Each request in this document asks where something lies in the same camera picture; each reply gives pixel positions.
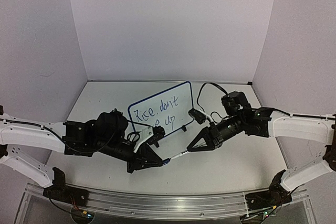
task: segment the white wall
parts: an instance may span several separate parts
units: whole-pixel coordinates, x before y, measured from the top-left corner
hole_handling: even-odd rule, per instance
[[[266,106],[289,112],[336,110],[335,0],[275,0],[254,87]],[[281,138],[289,164],[314,159],[323,145]],[[307,184],[319,224],[336,219],[336,173]]]
[[[71,0],[89,79],[251,81],[273,0]]]
[[[38,121],[67,117],[87,77],[70,0],[0,0],[0,104]],[[48,151],[28,148],[45,161]],[[0,165],[0,222],[12,223],[27,178]]]

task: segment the white cable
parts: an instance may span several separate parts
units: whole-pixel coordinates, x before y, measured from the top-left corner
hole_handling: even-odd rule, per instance
[[[206,119],[207,119],[209,122],[211,122],[211,123],[214,122],[214,120],[212,119],[212,117],[209,116],[207,113],[205,113],[203,110],[198,110],[198,111],[200,111],[203,115],[205,115]]]
[[[243,221],[244,221],[244,220],[250,220],[250,219],[256,218],[257,216],[258,216],[258,215],[252,215],[251,217],[248,217],[248,218],[243,219]]]
[[[244,198],[244,205],[245,205],[245,210],[246,210],[246,217],[248,218],[249,217],[248,206],[247,206],[247,201],[246,201],[245,193],[244,192],[243,192],[243,198]]]
[[[189,151],[183,151],[183,152],[181,152],[181,153],[176,154],[175,156],[172,156],[172,157],[170,158],[170,160],[175,159],[175,158],[178,158],[178,157],[182,157],[183,155],[188,154],[188,153],[190,153],[190,152],[189,152]]]

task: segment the black mounting bracket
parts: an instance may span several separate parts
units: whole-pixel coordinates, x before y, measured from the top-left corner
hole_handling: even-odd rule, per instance
[[[181,127],[182,131],[186,132],[187,131],[187,127],[185,125],[182,125]]]
[[[165,131],[164,131],[164,128],[161,127],[161,126],[156,126],[156,127],[153,127],[153,136],[148,139],[146,142],[149,144],[149,145],[153,145],[156,147],[156,148],[159,148],[159,143],[158,141],[161,140],[164,135],[165,135]]]
[[[3,156],[8,156],[7,146],[7,144],[0,145],[0,158],[2,158]]]
[[[74,121],[66,121],[65,123],[63,123],[63,125],[66,126],[66,135],[63,136],[62,139],[67,143],[64,154],[91,157],[93,153],[88,152],[94,151],[95,148],[90,148],[87,143],[88,124]]]
[[[282,170],[275,175],[268,190],[250,193],[245,196],[248,209],[263,209],[279,206],[292,201],[290,192],[286,191],[280,184],[281,177],[285,171],[286,170]]]
[[[53,167],[54,180],[52,186],[44,189],[43,196],[49,199],[73,204],[77,206],[86,206],[89,198],[89,191],[72,186],[67,186],[65,182],[65,174],[60,169]]]

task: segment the white table surface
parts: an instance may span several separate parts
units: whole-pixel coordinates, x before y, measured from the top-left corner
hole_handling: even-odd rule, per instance
[[[174,82],[88,82],[78,98],[68,120],[86,122],[101,112],[114,108],[128,118],[131,103],[170,88]],[[243,91],[252,107],[260,104],[248,85],[222,84],[228,92]],[[194,103],[199,83],[192,83]],[[207,112],[214,110],[225,115],[221,104],[223,93],[212,85],[202,91],[200,104]],[[152,146],[162,159],[186,149],[197,133],[207,124],[195,121],[187,132],[179,130]],[[268,187],[272,178],[286,169],[284,157],[274,137],[262,138],[240,133],[215,151],[191,153],[172,160],[163,167],[127,173],[124,161],[94,153],[93,157],[67,156],[53,152],[49,166],[56,166],[66,174],[67,183],[96,189],[142,194],[213,194],[230,193]]]

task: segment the white panel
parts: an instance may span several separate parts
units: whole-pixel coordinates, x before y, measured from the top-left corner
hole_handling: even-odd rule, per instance
[[[301,116],[287,116],[278,111],[271,114],[268,131],[270,136],[288,136],[314,140],[324,145],[331,145],[334,135],[333,115],[322,115],[324,119]]]
[[[69,120],[95,119],[101,112],[114,108],[127,111],[129,104],[175,85],[163,82],[88,82]],[[200,87],[200,83],[192,84],[194,100]],[[260,106],[251,86],[222,87],[228,92],[243,91],[254,108]],[[221,103],[223,95],[215,87],[205,86],[199,103],[207,113],[216,110],[225,116]],[[160,147],[153,146],[153,149],[162,158],[172,157],[186,150],[205,126],[194,121],[187,126],[186,132],[179,130],[165,137],[159,141]],[[127,173],[126,162],[101,153],[89,158],[53,152],[48,165],[63,170],[70,184],[148,194],[228,193],[265,188],[279,171],[286,169],[274,137],[246,136],[244,133],[226,141],[217,150],[190,153],[163,167],[135,171],[133,174]]]
[[[53,184],[54,171],[38,160],[21,151],[18,145],[8,145],[8,155],[0,158],[0,164],[7,165],[13,170],[31,178],[42,187]]]
[[[31,120],[13,118],[7,114],[0,116],[1,119],[30,122],[43,125],[53,130],[57,135],[64,136],[66,127],[63,123],[41,123]],[[41,127],[25,125],[18,123],[8,123],[0,121],[0,144],[17,144],[64,153],[64,143],[48,130],[42,130]]]
[[[301,168],[291,168],[285,171],[281,177],[281,186],[286,191],[293,191],[298,186],[314,180],[324,174],[334,172],[327,161],[321,155]]]
[[[252,80],[273,0],[71,0],[89,79]]]
[[[0,0],[0,105],[60,122],[87,81],[70,0]]]

